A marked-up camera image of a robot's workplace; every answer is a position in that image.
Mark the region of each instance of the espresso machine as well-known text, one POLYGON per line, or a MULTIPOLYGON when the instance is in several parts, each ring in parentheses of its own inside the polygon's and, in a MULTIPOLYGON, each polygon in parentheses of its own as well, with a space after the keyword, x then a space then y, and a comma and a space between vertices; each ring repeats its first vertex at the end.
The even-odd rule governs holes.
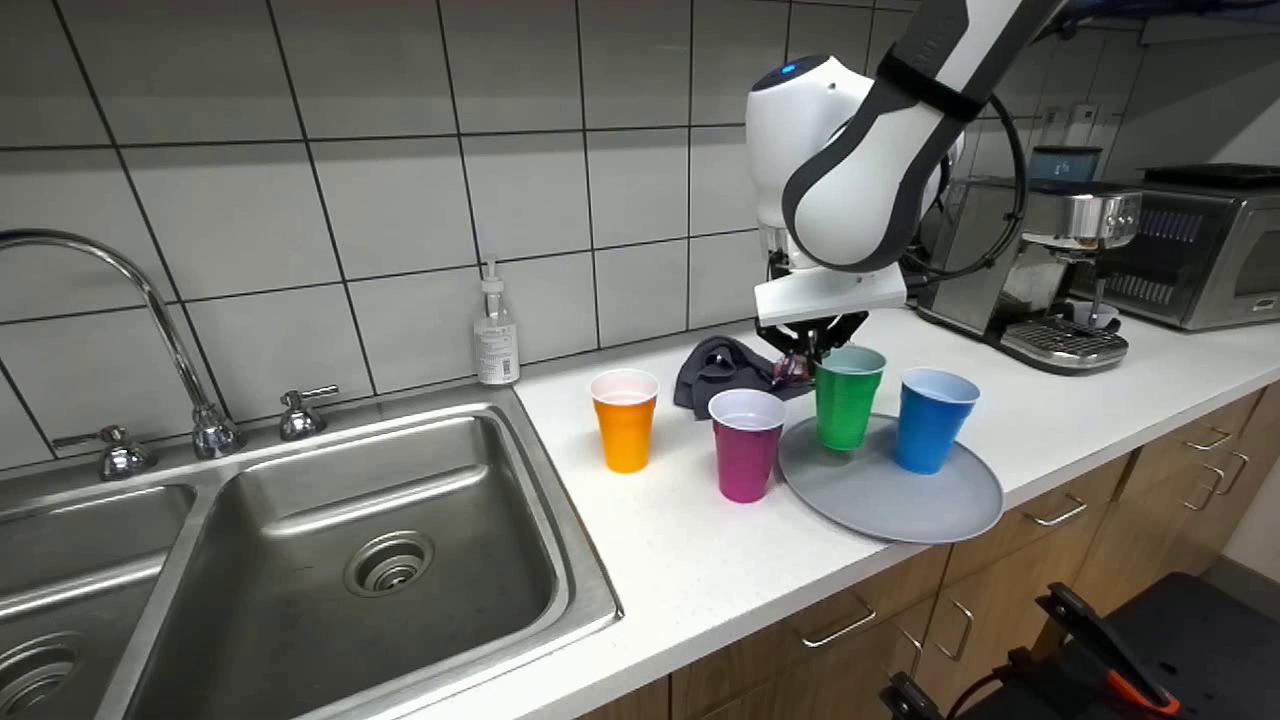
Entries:
MULTIPOLYGON (((955 188, 959 213, 943 224, 931 263, 946 270, 982 258, 1004 233, 1014 182, 973 178, 955 188)), ((987 268, 920 291, 919 314, 973 336, 1032 366, 1057 374, 1084 374, 1115 366, 1129 343, 1119 320, 1098 327, 1105 273, 1088 319, 1076 323, 1066 301, 1074 269, 1097 264, 1108 250, 1133 240, 1142 195, 1097 182, 1032 179, 1016 240, 987 268)))

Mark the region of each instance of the faucet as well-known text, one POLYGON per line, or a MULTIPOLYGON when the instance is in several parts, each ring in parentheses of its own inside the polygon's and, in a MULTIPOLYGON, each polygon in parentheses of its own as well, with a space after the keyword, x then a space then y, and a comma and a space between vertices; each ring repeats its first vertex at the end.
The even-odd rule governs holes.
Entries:
POLYGON ((174 369, 178 370, 182 387, 186 388, 187 396, 191 397, 191 419, 195 424, 191 430, 191 446, 196 452, 196 457, 201 460, 223 457, 244 447, 244 437, 236 428, 236 424, 227 418, 219 405, 209 400, 209 393, 205 391, 204 383, 200 382, 200 378, 196 377, 196 372, 192 369, 191 356, 187 355, 187 348, 182 346, 182 338, 174 332, 173 318, 169 316, 164 301, 155 291, 155 286, 151 284, 146 273, 138 269, 124 255, 96 240, 83 236, 41 228, 0 231, 0 252, 24 245, 65 247, 92 255, 119 270, 122 275, 133 283, 133 287, 146 304, 147 313, 151 314, 151 320, 156 324, 156 329, 160 331, 160 338, 169 351, 174 369))

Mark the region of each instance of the round plate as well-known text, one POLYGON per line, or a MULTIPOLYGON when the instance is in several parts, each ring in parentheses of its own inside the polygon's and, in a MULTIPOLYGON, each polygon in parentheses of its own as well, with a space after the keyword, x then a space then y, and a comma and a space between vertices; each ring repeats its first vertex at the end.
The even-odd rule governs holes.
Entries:
POLYGON ((796 495, 851 530, 938 544, 979 536, 1004 512, 995 473, 959 442, 942 470, 918 475, 893 461, 897 418, 873 414, 852 452, 827 450, 817 430, 818 419, 809 418, 783 433, 778 468, 796 495))

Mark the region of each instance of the sink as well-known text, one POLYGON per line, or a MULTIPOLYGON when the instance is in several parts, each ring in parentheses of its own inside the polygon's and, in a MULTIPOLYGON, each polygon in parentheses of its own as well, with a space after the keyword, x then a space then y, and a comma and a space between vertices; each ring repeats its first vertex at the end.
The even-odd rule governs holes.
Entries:
POLYGON ((475 414, 236 475, 133 716, 294 717, 532 625, 557 578, 513 460, 475 414))
POLYGON ((326 418, 115 484, 18 478, 52 495, 0 510, 0 717, 397 717, 621 616, 509 388, 326 418))
POLYGON ((88 717, 195 493, 160 486, 0 516, 0 717, 88 717))

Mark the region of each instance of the sink drain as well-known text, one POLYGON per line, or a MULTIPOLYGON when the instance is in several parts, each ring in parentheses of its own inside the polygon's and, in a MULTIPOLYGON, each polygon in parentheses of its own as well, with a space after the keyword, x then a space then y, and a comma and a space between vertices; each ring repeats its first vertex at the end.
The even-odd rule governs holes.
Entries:
POLYGON ((435 555, 431 541, 413 530, 398 530, 365 543, 347 564, 347 589, 361 597, 398 592, 422 575, 435 555))
POLYGON ((76 669, 74 635, 36 638, 0 656, 0 717, 18 717, 49 700, 76 669))

